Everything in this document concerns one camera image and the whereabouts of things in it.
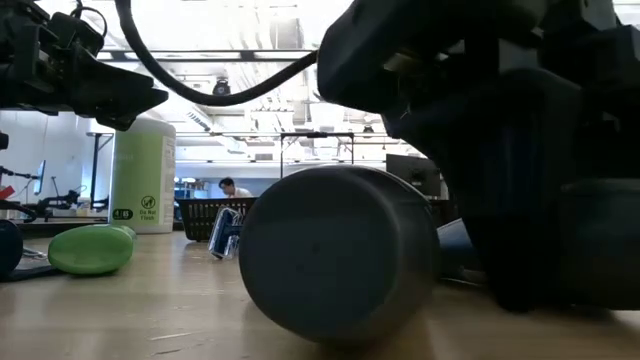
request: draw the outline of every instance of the desk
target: desk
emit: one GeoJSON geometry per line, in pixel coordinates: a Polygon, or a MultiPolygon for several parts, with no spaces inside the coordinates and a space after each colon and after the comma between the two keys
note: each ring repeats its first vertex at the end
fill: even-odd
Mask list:
{"type": "MultiPolygon", "coordinates": [[[[28,246],[46,249],[45,240],[28,246]]],[[[440,287],[395,337],[339,353],[278,328],[237,263],[181,233],[141,236],[111,277],[0,285],[0,359],[637,360],[640,313],[504,313],[480,292],[440,287]]]]}

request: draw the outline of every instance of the black wire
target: black wire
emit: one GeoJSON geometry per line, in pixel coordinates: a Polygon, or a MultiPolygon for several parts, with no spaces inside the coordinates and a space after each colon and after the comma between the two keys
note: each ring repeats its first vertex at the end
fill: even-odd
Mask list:
{"type": "Polygon", "coordinates": [[[35,175],[31,175],[31,174],[22,174],[22,173],[18,173],[15,171],[11,171],[5,167],[0,166],[0,175],[7,175],[7,176],[18,176],[18,177],[23,177],[25,179],[31,179],[31,180],[38,180],[40,177],[35,176],[35,175]]]}
{"type": "Polygon", "coordinates": [[[82,14],[83,11],[89,11],[89,12],[100,15],[100,17],[102,18],[102,22],[104,23],[104,29],[102,30],[102,37],[105,38],[107,36],[107,33],[109,32],[109,26],[107,25],[107,19],[104,17],[104,15],[102,15],[100,11],[89,6],[78,6],[77,8],[73,9],[73,11],[71,12],[71,14],[69,14],[69,16],[73,16],[75,18],[80,19],[80,15],[82,14]]]}
{"type": "Polygon", "coordinates": [[[131,0],[115,0],[115,2],[122,32],[131,46],[131,49],[136,53],[138,59],[140,59],[140,62],[147,68],[147,70],[149,70],[151,75],[158,79],[158,81],[173,90],[176,94],[196,104],[207,106],[233,106],[246,103],[268,93],[269,91],[272,91],[302,70],[313,65],[318,56],[318,52],[313,51],[296,60],[293,64],[282,69],[280,72],[262,83],[237,94],[225,96],[204,94],[181,83],[162,68],[156,59],[153,58],[153,55],[151,55],[149,49],[145,46],[142,38],[140,37],[140,33],[136,28],[136,24],[133,20],[133,13],[131,12],[131,0]]]}
{"type": "Polygon", "coordinates": [[[29,216],[29,218],[24,220],[25,223],[32,223],[36,221],[36,219],[38,219],[38,214],[36,214],[35,211],[29,210],[26,207],[18,204],[14,204],[11,201],[0,200],[0,209],[17,210],[23,214],[26,214],[27,216],[29,216]]]}
{"type": "Polygon", "coordinates": [[[84,7],[84,5],[82,4],[82,0],[76,0],[76,9],[80,9],[76,14],[75,17],[80,19],[80,16],[82,16],[82,7],[84,7]]]}

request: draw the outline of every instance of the wire basket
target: wire basket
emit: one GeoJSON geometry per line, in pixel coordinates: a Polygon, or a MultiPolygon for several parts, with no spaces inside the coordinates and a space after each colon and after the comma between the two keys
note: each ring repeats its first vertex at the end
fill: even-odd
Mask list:
{"type": "Polygon", "coordinates": [[[237,199],[176,199],[180,205],[187,239],[209,241],[220,208],[228,207],[246,218],[256,198],[237,199]]]}

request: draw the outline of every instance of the person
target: person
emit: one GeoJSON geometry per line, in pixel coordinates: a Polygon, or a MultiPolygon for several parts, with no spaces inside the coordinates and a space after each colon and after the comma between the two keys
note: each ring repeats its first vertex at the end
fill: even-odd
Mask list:
{"type": "Polygon", "coordinates": [[[220,187],[220,189],[222,189],[222,192],[227,195],[228,198],[253,197],[249,190],[236,187],[236,183],[232,178],[224,178],[220,180],[218,186],[220,187]]]}

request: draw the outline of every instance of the monitor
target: monitor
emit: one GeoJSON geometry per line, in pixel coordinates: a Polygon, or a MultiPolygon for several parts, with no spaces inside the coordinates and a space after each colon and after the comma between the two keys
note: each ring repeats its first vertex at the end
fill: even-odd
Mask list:
{"type": "Polygon", "coordinates": [[[47,166],[47,160],[44,160],[40,163],[40,167],[38,168],[38,174],[36,175],[38,178],[33,183],[33,194],[38,196],[42,193],[42,183],[44,182],[44,170],[47,166]]]}
{"type": "Polygon", "coordinates": [[[442,196],[440,169],[432,160],[387,154],[387,172],[408,182],[423,195],[442,196]]]}

